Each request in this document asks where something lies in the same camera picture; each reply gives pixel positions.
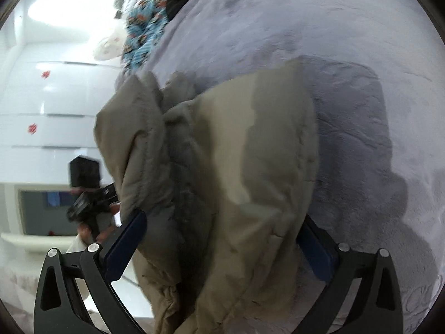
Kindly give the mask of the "person's left hand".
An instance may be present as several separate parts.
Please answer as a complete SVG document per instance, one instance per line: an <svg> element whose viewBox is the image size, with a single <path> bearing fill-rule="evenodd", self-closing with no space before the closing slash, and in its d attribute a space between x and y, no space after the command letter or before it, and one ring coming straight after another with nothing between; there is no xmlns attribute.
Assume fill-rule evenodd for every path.
<svg viewBox="0 0 445 334"><path fill-rule="evenodd" d="M96 224L100 230L100 233L97 235L91 234L89 225L81 223L78 226L78 237L80 237L81 242L85 245L92 244L93 242L102 244L117 228L117 225L115 224L115 216L120 213L120 206L119 202L113 203L109 207L108 213L101 213L96 217Z"/></svg>

